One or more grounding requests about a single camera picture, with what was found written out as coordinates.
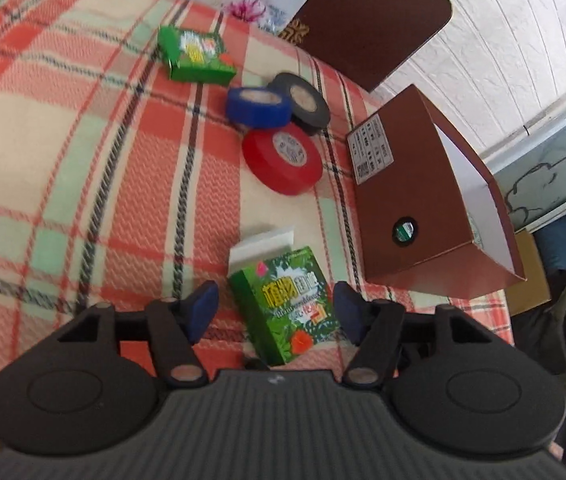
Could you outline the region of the dark blue bag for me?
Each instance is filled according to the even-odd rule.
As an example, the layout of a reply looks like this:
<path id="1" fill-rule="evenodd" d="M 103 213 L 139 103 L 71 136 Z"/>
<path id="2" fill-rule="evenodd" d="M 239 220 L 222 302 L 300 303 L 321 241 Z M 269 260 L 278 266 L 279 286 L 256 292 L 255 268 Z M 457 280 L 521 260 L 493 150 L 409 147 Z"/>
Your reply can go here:
<path id="1" fill-rule="evenodd" d="M 547 278 L 566 272 L 566 214 L 532 233 Z"/>

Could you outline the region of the brown cardboard storage box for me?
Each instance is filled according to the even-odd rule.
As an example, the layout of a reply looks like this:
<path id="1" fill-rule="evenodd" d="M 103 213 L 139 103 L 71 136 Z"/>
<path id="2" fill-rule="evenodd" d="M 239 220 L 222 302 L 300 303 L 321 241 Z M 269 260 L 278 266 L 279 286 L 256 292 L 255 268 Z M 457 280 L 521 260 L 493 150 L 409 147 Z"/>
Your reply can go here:
<path id="1" fill-rule="evenodd" d="M 421 90 L 405 88 L 346 140 L 367 282 L 474 299 L 524 281 L 496 180 Z"/>

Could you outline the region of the white box under green box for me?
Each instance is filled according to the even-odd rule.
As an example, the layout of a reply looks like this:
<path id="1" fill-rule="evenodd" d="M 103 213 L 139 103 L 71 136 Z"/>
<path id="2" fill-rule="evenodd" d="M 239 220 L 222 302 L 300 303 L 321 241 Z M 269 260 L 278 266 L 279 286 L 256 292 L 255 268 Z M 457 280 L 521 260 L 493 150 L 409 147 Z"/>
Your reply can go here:
<path id="1" fill-rule="evenodd" d="M 229 252 L 228 275 L 251 266 L 263 259 L 290 252 L 294 245 L 294 229 L 278 228 L 244 238 Z"/>

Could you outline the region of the blue tape roll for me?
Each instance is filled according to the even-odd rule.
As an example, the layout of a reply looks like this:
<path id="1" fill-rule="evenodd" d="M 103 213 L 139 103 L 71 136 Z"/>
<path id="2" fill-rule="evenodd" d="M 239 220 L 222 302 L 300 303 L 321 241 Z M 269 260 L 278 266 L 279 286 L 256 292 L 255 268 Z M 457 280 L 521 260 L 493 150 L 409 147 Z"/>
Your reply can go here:
<path id="1" fill-rule="evenodd" d="M 280 128 L 292 119 L 292 103 L 267 88 L 232 88 L 225 100 L 225 117 L 252 129 Z"/>

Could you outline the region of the brown wooden headboard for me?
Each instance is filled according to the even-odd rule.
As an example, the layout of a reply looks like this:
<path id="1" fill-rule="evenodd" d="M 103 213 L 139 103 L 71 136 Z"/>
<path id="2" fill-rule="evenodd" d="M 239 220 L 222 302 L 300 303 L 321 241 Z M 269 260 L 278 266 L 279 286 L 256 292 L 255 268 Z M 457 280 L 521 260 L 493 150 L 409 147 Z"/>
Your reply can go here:
<path id="1" fill-rule="evenodd" d="M 451 18 L 450 0 L 306 0 L 279 37 L 373 91 Z"/>

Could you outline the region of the painted grey door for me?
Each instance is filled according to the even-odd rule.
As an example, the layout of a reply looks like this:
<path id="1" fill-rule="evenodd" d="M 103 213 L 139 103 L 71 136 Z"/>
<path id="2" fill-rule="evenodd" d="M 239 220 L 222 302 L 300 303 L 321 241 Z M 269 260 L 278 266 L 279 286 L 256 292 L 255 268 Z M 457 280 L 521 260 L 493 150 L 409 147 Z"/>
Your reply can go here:
<path id="1" fill-rule="evenodd" d="M 515 230 L 566 202 L 566 125 L 494 173 Z"/>

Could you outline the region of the red tape roll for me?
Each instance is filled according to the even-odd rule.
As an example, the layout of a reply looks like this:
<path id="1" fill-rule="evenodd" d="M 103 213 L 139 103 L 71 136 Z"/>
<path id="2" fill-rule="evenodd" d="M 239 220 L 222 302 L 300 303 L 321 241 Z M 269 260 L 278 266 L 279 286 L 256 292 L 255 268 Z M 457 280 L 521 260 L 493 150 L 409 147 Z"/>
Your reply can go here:
<path id="1" fill-rule="evenodd" d="M 282 195 L 306 193 L 322 178 L 322 158 L 315 142 L 294 124 L 248 131 L 242 154 L 253 175 Z"/>

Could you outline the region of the black tape roll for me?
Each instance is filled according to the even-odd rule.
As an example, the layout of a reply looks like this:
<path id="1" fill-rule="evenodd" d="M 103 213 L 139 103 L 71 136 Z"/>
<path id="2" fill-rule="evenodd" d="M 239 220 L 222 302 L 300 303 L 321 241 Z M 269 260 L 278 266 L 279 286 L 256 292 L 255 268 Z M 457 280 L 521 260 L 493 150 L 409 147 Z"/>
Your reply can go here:
<path id="1" fill-rule="evenodd" d="M 292 103 L 292 122 L 308 136 L 329 125 L 330 107 L 322 93 L 303 77 L 289 72 L 278 73 L 267 84 L 267 88 L 289 98 Z"/>

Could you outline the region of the large cardboard box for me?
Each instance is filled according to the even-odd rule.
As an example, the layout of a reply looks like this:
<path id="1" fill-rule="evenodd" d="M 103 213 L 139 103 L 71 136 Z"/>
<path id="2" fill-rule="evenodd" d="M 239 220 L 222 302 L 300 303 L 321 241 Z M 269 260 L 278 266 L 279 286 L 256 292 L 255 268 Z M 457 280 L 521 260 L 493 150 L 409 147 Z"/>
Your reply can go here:
<path id="1" fill-rule="evenodd" d="M 508 313 L 511 316 L 530 311 L 551 300 L 548 280 L 533 236 L 528 231 L 520 231 L 515 235 L 515 240 L 526 279 L 505 289 Z"/>

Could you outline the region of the plaid bed blanket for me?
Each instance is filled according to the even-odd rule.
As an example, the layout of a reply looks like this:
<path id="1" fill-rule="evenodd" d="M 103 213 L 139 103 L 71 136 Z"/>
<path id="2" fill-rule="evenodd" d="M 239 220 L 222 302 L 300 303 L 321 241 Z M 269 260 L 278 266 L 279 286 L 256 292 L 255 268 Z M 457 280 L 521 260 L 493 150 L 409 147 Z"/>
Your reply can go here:
<path id="1" fill-rule="evenodd" d="M 248 170 L 225 88 L 169 79 L 161 25 L 218 32 L 239 86 L 312 82 L 332 118 L 320 182 L 296 197 Z M 308 53 L 190 0 L 0 0 L 0 370 L 108 301 L 139 310 L 213 280 L 242 238 L 292 228 L 331 283 L 430 312 L 363 278 L 346 134 L 376 99 Z"/>

